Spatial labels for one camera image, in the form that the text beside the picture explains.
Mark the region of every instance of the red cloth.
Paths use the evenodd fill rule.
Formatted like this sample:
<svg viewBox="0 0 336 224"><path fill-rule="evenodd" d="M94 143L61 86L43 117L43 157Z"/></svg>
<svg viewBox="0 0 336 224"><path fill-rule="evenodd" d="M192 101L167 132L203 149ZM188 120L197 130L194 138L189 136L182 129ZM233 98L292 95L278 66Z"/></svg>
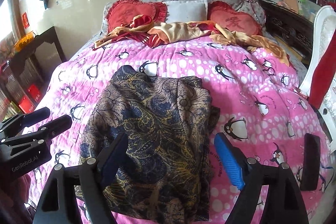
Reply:
<svg viewBox="0 0 336 224"><path fill-rule="evenodd" d="M208 20L212 20L230 31L244 32L248 36L261 34L260 25L251 15L236 12L230 5L222 1L215 1L208 5Z"/></svg>
<svg viewBox="0 0 336 224"><path fill-rule="evenodd" d="M316 109L321 107L324 96L330 88L336 72L336 31L331 42L318 63L311 81L310 96L308 102Z"/></svg>
<svg viewBox="0 0 336 224"><path fill-rule="evenodd" d="M115 27L132 22L137 15L148 15L154 22L164 22L167 5L162 2L141 2L140 0L118 0L113 3L107 14L109 32Z"/></svg>

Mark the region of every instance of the bed sheet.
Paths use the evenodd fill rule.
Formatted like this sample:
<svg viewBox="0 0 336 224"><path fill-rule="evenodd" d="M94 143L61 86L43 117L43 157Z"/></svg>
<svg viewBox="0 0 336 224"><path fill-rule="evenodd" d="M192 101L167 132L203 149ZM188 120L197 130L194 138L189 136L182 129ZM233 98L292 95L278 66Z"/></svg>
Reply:
<svg viewBox="0 0 336 224"><path fill-rule="evenodd" d="M259 48L254 53L238 46L221 46L209 37L177 42L155 49L134 40L108 44L95 51L86 47L72 61L59 65L53 72L48 91L38 108L47 106L50 121L63 114L72 117L70 130L53 139L52 159L30 173L30 203L37 204L53 166L78 164L81 133L101 92L117 69L131 65L150 76L183 77L196 75L210 91L213 105L221 109L219 122L210 135L209 158L214 178L210 189L210 219L224 223L239 191L229 182L213 142L217 132L225 132L234 146L246 157L265 165L287 162L298 183L302 173L304 135L321 138L321 170L318 189L302 192L311 217L333 169L327 168L329 142L316 114L304 98L292 91L299 80L292 67L281 64L272 54ZM36 130L41 123L27 128ZM252 223L259 223L267 188L263 187ZM88 223L85 205L78 201L84 223ZM150 223L117 215L119 223Z"/></svg>

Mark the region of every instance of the dark wooden cabinet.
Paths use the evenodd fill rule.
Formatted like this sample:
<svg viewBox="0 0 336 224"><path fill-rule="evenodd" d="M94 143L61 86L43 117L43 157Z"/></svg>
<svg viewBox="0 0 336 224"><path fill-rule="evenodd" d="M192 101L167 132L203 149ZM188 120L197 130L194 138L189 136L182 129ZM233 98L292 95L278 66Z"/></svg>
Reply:
<svg viewBox="0 0 336 224"><path fill-rule="evenodd" d="M265 10L266 29L275 33L310 60L313 50L314 24L304 17L268 0L258 0Z"/></svg>

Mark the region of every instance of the pillow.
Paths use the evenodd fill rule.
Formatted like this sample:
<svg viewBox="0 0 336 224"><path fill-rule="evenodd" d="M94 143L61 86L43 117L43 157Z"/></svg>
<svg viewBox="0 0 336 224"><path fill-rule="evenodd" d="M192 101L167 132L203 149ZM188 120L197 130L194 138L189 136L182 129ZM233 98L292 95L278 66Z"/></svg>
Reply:
<svg viewBox="0 0 336 224"><path fill-rule="evenodd" d="M138 15L148 15L154 22L164 21L167 14L167 6L162 2L141 2L139 0L118 0L109 9L107 20L109 29L128 25Z"/></svg>
<svg viewBox="0 0 336 224"><path fill-rule="evenodd" d="M208 1L165 1L167 5L166 23L172 22L189 22L189 21L204 21L207 20Z"/></svg>
<svg viewBox="0 0 336 224"><path fill-rule="evenodd" d="M208 20L219 24L230 31L244 32L248 36L260 34L261 26L254 18L244 12L236 12L230 5L222 1L209 4Z"/></svg>

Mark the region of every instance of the crumpled blanket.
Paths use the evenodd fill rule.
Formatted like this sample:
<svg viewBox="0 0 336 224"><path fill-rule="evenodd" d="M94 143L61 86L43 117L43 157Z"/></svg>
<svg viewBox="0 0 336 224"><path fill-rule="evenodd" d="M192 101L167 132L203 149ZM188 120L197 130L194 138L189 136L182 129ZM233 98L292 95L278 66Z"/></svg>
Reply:
<svg viewBox="0 0 336 224"><path fill-rule="evenodd" d="M127 159L104 190L112 211L157 223L209 219L209 133L220 112L211 100L198 77L150 77L128 65L118 69L80 146L81 164L120 132L128 135ZM76 195L81 198L80 187Z"/></svg>
<svg viewBox="0 0 336 224"><path fill-rule="evenodd" d="M238 45L248 51L254 52L257 47L263 47L277 57L281 63L285 63L289 67L286 51L268 38L260 35L248 36L243 32L237 31L231 32L211 20L187 23L158 22L154 24L150 16L138 15L133 18L129 25L116 27L112 32L97 40L93 49L96 50L122 39L133 39L154 48L177 41L188 41L205 35L209 35L214 43L224 46Z"/></svg>

